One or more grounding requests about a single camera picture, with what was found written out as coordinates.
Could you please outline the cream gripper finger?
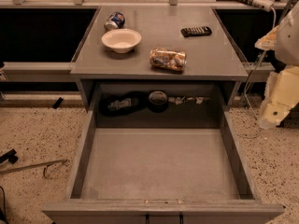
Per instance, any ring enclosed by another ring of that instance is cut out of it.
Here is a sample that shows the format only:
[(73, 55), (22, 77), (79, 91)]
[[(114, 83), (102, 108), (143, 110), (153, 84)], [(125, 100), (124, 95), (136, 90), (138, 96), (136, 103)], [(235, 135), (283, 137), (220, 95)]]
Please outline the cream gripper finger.
[(262, 38), (259, 38), (255, 43), (255, 47), (262, 50), (274, 50), (277, 43), (277, 34), (278, 27), (276, 26)]

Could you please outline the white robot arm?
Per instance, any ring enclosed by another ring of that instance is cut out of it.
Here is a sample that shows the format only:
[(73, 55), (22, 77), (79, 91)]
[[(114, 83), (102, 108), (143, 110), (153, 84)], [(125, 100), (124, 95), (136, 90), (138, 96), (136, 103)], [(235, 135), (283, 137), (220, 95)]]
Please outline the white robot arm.
[(299, 103), (299, 2), (255, 47), (273, 50), (275, 58), (286, 64), (279, 73), (270, 73), (260, 108), (259, 126), (272, 129)]

